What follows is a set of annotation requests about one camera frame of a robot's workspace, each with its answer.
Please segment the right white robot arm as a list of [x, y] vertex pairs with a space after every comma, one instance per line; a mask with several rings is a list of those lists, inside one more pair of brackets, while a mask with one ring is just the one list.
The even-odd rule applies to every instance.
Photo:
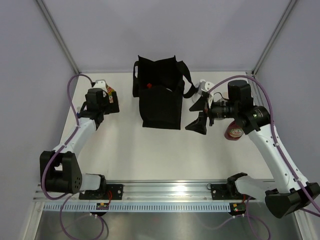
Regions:
[[300, 172], [286, 151], [274, 124], [272, 106], [254, 105], [251, 86], [243, 76], [230, 77], [226, 83], [228, 99], [214, 101], [217, 86], [204, 79], [199, 81], [196, 93], [200, 97], [189, 109], [198, 112], [198, 118], [185, 129], [206, 135], [207, 126], [212, 126], [215, 120], [234, 119], [257, 147], [274, 179], [274, 183], [266, 183], [237, 173], [227, 179], [228, 196], [237, 199], [245, 195], [262, 201], [278, 219], [314, 204], [320, 186]]

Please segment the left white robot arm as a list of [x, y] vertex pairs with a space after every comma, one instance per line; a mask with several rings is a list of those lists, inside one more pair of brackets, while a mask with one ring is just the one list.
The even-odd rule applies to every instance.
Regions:
[[104, 121], [104, 116], [119, 112], [118, 95], [114, 89], [94, 87], [87, 91], [80, 111], [75, 114], [74, 130], [66, 140], [51, 151], [43, 151], [39, 157], [41, 188], [48, 199], [58, 199], [49, 196], [49, 192], [65, 196], [90, 191], [98, 200], [107, 195], [108, 188], [102, 184], [103, 176], [83, 174], [78, 157], [86, 142]]

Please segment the yellow dish soap bottle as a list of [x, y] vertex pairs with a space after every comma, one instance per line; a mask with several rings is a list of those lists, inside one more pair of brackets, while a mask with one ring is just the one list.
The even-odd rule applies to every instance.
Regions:
[[115, 90], [109, 85], [107, 85], [106, 92], [111, 96], [111, 104], [112, 104], [113, 103], [112, 92], [115, 92]]

